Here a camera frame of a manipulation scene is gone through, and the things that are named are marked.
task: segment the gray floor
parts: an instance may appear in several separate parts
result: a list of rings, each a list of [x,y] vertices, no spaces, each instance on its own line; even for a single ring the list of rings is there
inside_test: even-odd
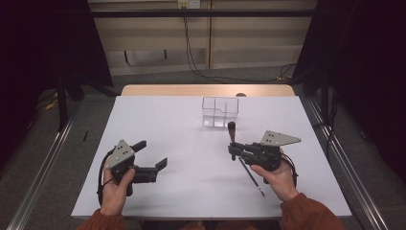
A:
[[[237,78],[239,80],[217,79],[227,83],[247,83],[246,80],[272,80],[280,74],[280,67],[235,68],[201,71],[207,76]],[[217,83],[216,81],[198,77],[191,71],[145,74],[137,76],[121,76],[113,79],[112,90],[120,92],[129,83]],[[102,137],[102,132],[114,98],[108,98],[99,92],[83,86],[86,92],[81,103],[68,99],[69,111],[79,106],[73,126],[66,142],[59,153],[52,173],[46,178],[46,185],[41,191],[31,216],[25,225],[26,229],[74,229],[82,220],[71,218],[70,214],[94,153]],[[319,93],[314,98],[303,95],[302,86],[294,86],[295,93],[301,96],[304,109],[309,120],[316,124],[314,115],[308,105],[310,100],[319,100]],[[3,170],[0,181],[0,229],[6,229],[11,218],[21,203],[30,185],[35,179],[46,154],[52,145],[58,127],[57,107],[51,110],[38,109],[34,123],[12,160]],[[371,194],[389,229],[404,229],[406,226],[406,186],[381,160],[373,143],[362,138],[358,124],[352,119],[346,108],[339,103],[335,119],[335,134],[347,153],[351,164]],[[315,129],[320,144],[326,146],[326,137],[320,128]],[[331,167],[336,175],[349,205],[356,217],[342,218],[347,229],[372,229],[368,217],[364,213],[358,197],[349,184],[343,170],[330,152]]]

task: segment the silver metal plate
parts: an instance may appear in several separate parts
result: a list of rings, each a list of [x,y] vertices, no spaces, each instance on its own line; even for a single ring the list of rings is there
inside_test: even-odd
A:
[[[279,147],[301,141],[302,139],[298,137],[266,130],[265,134],[263,134],[262,140],[260,140],[260,144],[263,146]]]
[[[107,165],[105,167],[107,169],[111,169],[134,154],[134,150],[124,140],[121,140],[114,148],[113,154],[111,154],[111,156],[108,158]]]

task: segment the person's right hand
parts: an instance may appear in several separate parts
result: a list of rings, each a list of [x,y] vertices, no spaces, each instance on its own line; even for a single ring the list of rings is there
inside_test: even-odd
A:
[[[281,161],[281,166],[273,172],[269,172],[258,165],[252,165],[251,170],[269,182],[272,190],[281,201],[287,201],[299,194],[293,184],[292,171],[286,162]]]

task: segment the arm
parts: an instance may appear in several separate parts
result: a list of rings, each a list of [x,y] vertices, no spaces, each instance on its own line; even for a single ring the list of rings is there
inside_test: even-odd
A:
[[[114,180],[110,170],[103,172],[103,196],[99,210],[88,219],[78,230],[84,229],[125,229],[122,211],[126,199],[126,187],[134,178],[135,170],[128,170],[120,184]]]
[[[344,229],[341,221],[322,203],[300,194],[294,184],[290,167],[282,161],[281,166],[268,172],[264,168],[253,165],[251,169],[264,177],[277,197],[283,201],[283,229]]]

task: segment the electrical outlet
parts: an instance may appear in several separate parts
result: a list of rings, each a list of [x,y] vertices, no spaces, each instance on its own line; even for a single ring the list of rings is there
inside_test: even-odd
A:
[[[189,0],[189,9],[200,9],[200,0]]]
[[[178,9],[188,9],[189,0],[178,0]]]

